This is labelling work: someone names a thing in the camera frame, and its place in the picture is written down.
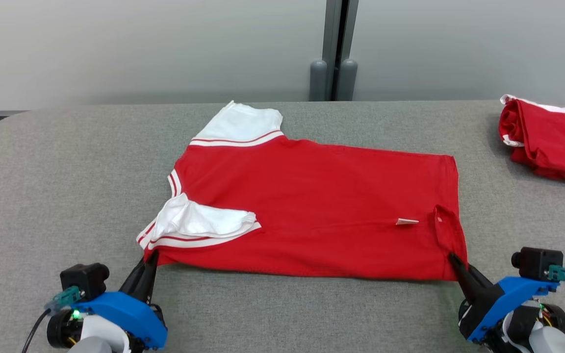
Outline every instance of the white label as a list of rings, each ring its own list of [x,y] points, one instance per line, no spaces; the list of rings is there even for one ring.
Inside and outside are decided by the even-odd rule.
[[[402,224],[417,224],[418,221],[416,221],[415,219],[404,219],[404,218],[399,218],[398,221],[396,222],[397,226],[401,226]]]

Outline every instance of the red t-shirt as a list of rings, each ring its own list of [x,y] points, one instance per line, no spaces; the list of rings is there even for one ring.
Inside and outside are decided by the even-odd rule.
[[[229,103],[168,176],[137,237],[159,264],[313,277],[455,280],[467,261],[451,156],[287,138],[277,110]]]

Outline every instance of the gray table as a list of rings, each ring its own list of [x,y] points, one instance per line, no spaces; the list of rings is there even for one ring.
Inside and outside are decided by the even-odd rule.
[[[116,290],[134,238],[170,194],[166,175],[223,104],[26,112],[0,122],[0,353],[17,352],[58,273],[110,267]],[[516,275],[522,246],[565,252],[565,183],[509,161],[498,101],[257,103],[290,138],[452,154],[471,263]],[[175,352],[474,352],[457,329],[455,283],[408,283],[159,268],[154,301]],[[565,285],[550,302],[565,309]],[[56,352],[43,322],[30,352]]]

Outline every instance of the wire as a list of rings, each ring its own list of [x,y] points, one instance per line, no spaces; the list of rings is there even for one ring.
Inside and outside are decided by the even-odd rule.
[[[543,316],[543,319],[546,321],[547,324],[549,324],[549,326],[553,326],[551,320],[549,320],[549,318],[547,318],[546,316]]]
[[[27,335],[27,339],[25,339],[25,344],[23,346],[23,350],[21,351],[21,353],[27,353],[27,349],[29,348],[29,343],[32,342],[34,333],[36,333],[36,330],[38,329],[38,326],[41,324],[41,321],[43,321],[45,316],[47,316],[47,314],[49,314],[50,311],[51,309],[47,309],[43,311],[40,317],[38,317],[38,320],[36,320],[36,323],[32,327],[32,330],[29,332],[29,335]]]

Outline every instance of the gray wall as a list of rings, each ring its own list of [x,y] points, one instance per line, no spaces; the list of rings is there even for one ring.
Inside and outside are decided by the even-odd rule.
[[[306,101],[325,0],[0,0],[0,110]]]
[[[565,1],[359,0],[354,100],[565,104]]]

